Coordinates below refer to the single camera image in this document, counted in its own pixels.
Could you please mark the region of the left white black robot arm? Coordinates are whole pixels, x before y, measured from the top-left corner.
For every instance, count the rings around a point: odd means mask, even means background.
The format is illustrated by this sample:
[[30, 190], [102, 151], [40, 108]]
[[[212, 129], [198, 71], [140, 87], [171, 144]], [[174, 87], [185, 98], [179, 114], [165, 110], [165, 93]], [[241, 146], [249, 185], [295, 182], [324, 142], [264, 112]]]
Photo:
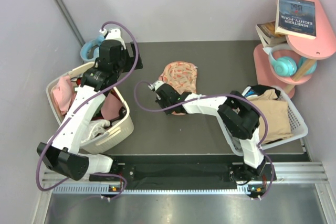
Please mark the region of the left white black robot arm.
[[81, 78], [73, 104], [62, 124], [47, 143], [39, 143], [38, 165], [45, 164], [54, 172], [73, 180], [86, 174], [101, 173], [107, 180], [114, 180], [119, 168], [105, 155], [80, 154], [80, 144], [97, 108], [111, 89], [123, 82], [120, 74], [128, 76], [141, 69], [142, 62], [136, 41], [131, 42], [133, 56], [121, 41], [104, 40], [99, 48], [99, 57]]

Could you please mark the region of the floral mesh laundry bag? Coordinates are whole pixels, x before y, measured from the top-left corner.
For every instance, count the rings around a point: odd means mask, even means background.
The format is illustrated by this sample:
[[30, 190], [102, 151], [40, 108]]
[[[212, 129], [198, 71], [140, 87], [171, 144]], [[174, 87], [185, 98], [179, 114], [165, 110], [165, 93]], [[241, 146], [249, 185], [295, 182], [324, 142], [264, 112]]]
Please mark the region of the floral mesh laundry bag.
[[197, 75], [197, 67], [194, 64], [175, 61], [164, 68], [158, 80], [171, 85], [179, 94], [184, 91], [195, 94]]

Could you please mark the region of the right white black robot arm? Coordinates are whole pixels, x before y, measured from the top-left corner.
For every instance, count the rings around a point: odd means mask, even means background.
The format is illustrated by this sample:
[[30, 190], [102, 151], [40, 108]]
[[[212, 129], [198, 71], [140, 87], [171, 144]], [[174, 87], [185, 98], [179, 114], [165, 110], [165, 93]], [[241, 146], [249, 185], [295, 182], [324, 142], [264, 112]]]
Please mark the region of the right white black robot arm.
[[260, 149], [260, 112], [237, 91], [230, 96], [206, 96], [191, 92], [179, 94], [171, 85], [156, 81], [151, 85], [156, 102], [166, 114], [204, 114], [216, 117], [222, 133], [236, 155], [244, 164], [234, 168], [233, 181], [245, 185], [264, 174], [266, 160]]

